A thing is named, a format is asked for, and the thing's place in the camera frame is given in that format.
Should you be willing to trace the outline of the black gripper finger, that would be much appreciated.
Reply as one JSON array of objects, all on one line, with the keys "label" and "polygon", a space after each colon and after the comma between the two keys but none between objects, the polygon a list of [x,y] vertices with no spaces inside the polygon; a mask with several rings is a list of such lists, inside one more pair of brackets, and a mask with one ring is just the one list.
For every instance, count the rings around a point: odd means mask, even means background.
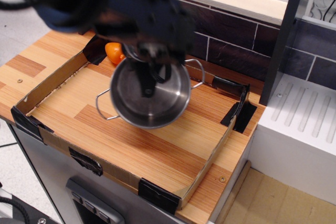
[{"label": "black gripper finger", "polygon": [[145,98],[153,97],[155,93],[156,81],[153,79],[150,67],[147,63],[135,63],[136,76],[140,82],[141,95]]},{"label": "black gripper finger", "polygon": [[170,64],[154,64],[153,79],[156,82],[167,82],[170,80],[172,67]]}]

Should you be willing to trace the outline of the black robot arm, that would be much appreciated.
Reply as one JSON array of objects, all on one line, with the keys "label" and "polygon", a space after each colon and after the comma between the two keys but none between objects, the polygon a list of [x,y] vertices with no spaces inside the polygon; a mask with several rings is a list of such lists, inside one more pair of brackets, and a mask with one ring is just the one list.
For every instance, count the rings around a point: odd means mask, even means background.
[{"label": "black robot arm", "polygon": [[194,22],[178,0],[19,0],[1,1],[2,10],[32,7],[45,24],[65,33],[93,29],[123,45],[139,61],[137,78],[145,97],[171,76],[193,47]]}]

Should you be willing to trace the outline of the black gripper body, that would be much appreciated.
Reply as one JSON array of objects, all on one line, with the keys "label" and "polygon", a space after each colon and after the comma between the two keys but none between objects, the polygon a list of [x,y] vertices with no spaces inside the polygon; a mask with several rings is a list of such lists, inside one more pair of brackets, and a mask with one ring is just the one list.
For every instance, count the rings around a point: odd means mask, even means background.
[{"label": "black gripper body", "polygon": [[107,0],[93,27],[139,60],[158,64],[183,63],[195,29],[178,0]]}]

